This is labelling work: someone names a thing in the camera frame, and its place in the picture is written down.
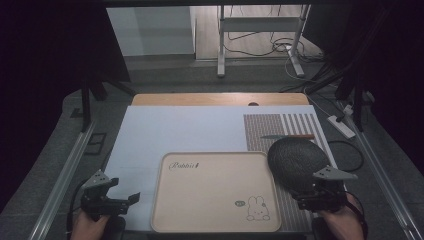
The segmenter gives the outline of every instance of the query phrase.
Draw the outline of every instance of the table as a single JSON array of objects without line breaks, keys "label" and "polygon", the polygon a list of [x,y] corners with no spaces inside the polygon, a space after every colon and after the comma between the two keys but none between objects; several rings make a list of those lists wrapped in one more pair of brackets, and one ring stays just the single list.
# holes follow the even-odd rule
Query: table
[{"label": "table", "polygon": [[[165,154],[267,152],[274,141],[260,136],[277,132],[314,134],[313,141],[336,166],[315,110],[301,93],[138,94],[127,109],[105,169],[106,175],[120,179],[108,197],[141,192],[140,202],[123,217],[127,230],[153,232],[150,218]],[[285,223],[278,232],[310,233],[312,214],[299,211],[289,193],[278,186],[277,195]]]}]

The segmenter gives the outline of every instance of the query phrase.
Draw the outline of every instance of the black stand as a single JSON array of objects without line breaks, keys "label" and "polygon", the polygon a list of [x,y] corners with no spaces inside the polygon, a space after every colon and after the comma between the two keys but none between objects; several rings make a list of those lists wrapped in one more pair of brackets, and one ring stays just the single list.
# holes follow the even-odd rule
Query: black stand
[{"label": "black stand", "polygon": [[364,42],[359,48],[357,54],[355,54],[352,62],[348,64],[347,67],[343,68],[339,73],[336,73],[333,76],[326,78],[324,81],[313,85],[310,88],[305,89],[305,93],[310,95],[321,88],[327,86],[330,83],[340,79],[343,77],[342,82],[336,90],[336,99],[338,100],[346,100],[352,90],[355,88],[354,94],[354,108],[353,108],[353,121],[358,127],[359,131],[363,131],[361,124],[361,110],[362,110],[362,92],[364,83],[362,81],[360,72],[363,69],[363,62],[365,59],[365,55],[368,52],[375,36],[378,33],[378,30],[381,28],[385,19],[390,13],[390,10],[394,3],[390,3],[388,6],[387,3],[379,2],[379,6],[377,9],[377,15],[374,18],[374,22],[372,23],[370,30],[367,32]]},{"label": "black stand", "polygon": [[82,83],[81,83],[82,112],[83,112],[83,126],[81,129],[81,132],[85,132],[91,123],[90,90],[97,101],[104,101],[107,98],[107,92],[102,84],[102,80],[104,80],[107,83],[110,83],[112,86],[129,94],[132,97],[134,97],[137,94],[133,89],[101,73],[96,73],[96,75],[94,75],[91,78],[83,77]]}]

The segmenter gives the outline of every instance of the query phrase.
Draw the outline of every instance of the desk leg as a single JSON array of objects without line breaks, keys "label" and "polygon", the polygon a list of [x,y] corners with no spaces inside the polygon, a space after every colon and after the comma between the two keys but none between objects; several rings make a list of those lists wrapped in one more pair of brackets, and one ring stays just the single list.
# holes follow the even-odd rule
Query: desk leg
[{"label": "desk leg", "polygon": [[224,21],[224,5],[221,5],[221,16],[219,19],[218,77],[225,76]]},{"label": "desk leg", "polygon": [[296,71],[296,75],[298,77],[305,77],[305,73],[303,72],[302,66],[299,63],[299,59],[298,59],[296,50],[297,50],[297,45],[299,44],[300,36],[302,36],[303,26],[305,26],[306,15],[308,14],[309,6],[310,5],[305,5],[302,13],[300,14],[299,24],[297,26],[296,34],[294,35],[292,46],[286,47],[287,52],[288,52],[289,57],[290,57],[290,61],[293,64],[293,68]]}]

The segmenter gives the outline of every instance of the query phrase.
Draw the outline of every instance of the white wall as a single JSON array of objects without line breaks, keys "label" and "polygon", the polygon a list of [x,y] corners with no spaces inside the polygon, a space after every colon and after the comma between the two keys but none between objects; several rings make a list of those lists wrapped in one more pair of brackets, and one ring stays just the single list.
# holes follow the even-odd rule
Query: white wall
[{"label": "white wall", "polygon": [[122,55],[193,54],[190,7],[108,8]]}]

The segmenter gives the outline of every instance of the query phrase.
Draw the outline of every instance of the cartoon bunny face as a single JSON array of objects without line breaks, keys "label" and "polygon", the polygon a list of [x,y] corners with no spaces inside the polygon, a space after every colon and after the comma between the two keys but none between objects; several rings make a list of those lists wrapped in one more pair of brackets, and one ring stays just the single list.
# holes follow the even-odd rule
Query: cartoon bunny face
[{"label": "cartoon bunny face", "polygon": [[252,221],[268,221],[270,219],[268,208],[266,207],[263,197],[250,197],[247,220]]}]

